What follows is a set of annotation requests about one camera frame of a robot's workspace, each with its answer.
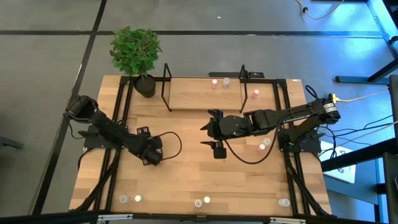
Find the gray floor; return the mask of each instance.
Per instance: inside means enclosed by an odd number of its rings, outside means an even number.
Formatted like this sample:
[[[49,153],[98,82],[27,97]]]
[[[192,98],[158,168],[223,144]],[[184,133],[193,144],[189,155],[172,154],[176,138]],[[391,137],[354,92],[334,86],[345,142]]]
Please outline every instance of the gray floor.
[[[0,30],[91,30],[100,2],[2,1]],[[314,16],[324,14],[336,4],[303,2]],[[373,4],[382,8],[378,1]],[[346,2],[330,17],[313,21],[302,17],[294,0],[108,1],[99,29],[115,30],[126,25],[155,30],[379,31],[365,3]],[[390,30],[389,34],[395,32],[393,28]],[[338,84],[333,80],[335,76],[369,76],[393,59],[380,37],[160,35],[159,38],[164,52],[151,71],[153,75],[160,75],[166,62],[173,75],[193,77],[204,77],[208,72],[238,71],[245,64],[248,70],[264,72],[268,78],[298,78],[303,84],[313,86],[320,96],[332,92],[342,99],[385,87]],[[96,97],[103,75],[120,75],[111,65],[111,39],[96,37],[80,94]],[[87,41],[85,35],[0,35],[0,136],[25,144],[21,151],[8,147],[0,150],[0,217],[30,212]],[[340,103],[338,109],[342,119],[333,129],[362,128],[391,114],[388,92]],[[76,130],[83,128],[73,126]],[[374,144],[393,136],[392,128],[387,128],[361,141]],[[83,141],[66,137],[45,213],[68,210],[82,144]],[[362,148],[354,143],[346,146]],[[371,204],[334,192],[329,192],[329,197],[333,213],[339,217],[372,220]]]

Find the small bottle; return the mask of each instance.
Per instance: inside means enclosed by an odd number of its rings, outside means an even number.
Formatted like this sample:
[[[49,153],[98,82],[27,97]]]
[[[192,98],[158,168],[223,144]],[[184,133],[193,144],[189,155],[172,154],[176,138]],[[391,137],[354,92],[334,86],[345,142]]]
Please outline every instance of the small bottle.
[[[224,88],[228,88],[229,87],[229,78],[224,78]]]
[[[259,93],[260,93],[259,90],[254,90],[253,95],[251,95],[251,98],[255,99]]]
[[[257,151],[258,151],[258,152],[261,152],[261,151],[263,151],[263,150],[265,150],[265,149],[266,149],[266,146],[263,145],[263,144],[260,144],[259,147],[257,147]]]
[[[120,203],[129,203],[130,202],[130,197],[127,195],[122,195],[119,197],[119,202]]]
[[[196,208],[200,208],[201,207],[201,200],[198,199],[198,200],[195,201],[195,207]]]
[[[212,89],[217,88],[217,80],[212,80],[212,81],[211,81],[211,88],[212,88]]]
[[[269,144],[271,144],[271,140],[269,140],[269,138],[265,138],[264,140],[262,140],[261,144],[263,144],[267,147],[267,146],[269,146]]]
[[[134,197],[134,200],[135,200],[136,202],[141,202],[141,201],[144,200],[144,197],[141,196],[141,195],[136,195],[136,197]]]
[[[290,200],[288,200],[287,198],[281,198],[278,200],[278,204],[281,207],[289,207],[290,206]]]
[[[204,201],[205,203],[210,203],[210,198],[209,198],[209,197],[205,197],[205,198],[203,199],[203,201]]]

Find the potted plant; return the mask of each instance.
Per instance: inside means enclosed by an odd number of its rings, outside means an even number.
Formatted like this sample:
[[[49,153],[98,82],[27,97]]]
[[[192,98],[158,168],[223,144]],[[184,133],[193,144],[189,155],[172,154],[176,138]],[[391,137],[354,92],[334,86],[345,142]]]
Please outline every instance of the potted plant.
[[[136,90],[144,97],[155,95],[155,78],[147,71],[154,69],[158,59],[159,47],[157,35],[150,30],[130,30],[130,27],[115,31],[115,39],[111,42],[113,65],[129,76],[138,75],[134,82]]]

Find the black plant pot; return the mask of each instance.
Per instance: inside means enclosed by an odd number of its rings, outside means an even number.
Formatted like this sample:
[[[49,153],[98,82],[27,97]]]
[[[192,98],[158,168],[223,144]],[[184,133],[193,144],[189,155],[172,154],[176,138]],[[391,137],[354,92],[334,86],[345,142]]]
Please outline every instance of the black plant pot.
[[[136,90],[146,98],[153,97],[155,95],[155,89],[156,89],[156,81],[155,78],[152,75],[148,75],[146,77],[143,77],[142,75],[137,78],[137,80],[134,82],[134,87],[136,87]]]

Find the green plant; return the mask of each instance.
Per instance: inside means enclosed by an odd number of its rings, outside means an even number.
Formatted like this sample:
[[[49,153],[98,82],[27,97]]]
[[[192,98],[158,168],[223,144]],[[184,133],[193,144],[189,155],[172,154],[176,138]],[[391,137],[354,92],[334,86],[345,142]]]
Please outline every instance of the green plant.
[[[157,53],[162,51],[157,35],[150,30],[130,30],[130,27],[114,31],[115,39],[111,42],[112,63],[129,76],[147,76],[147,71],[154,69]]]

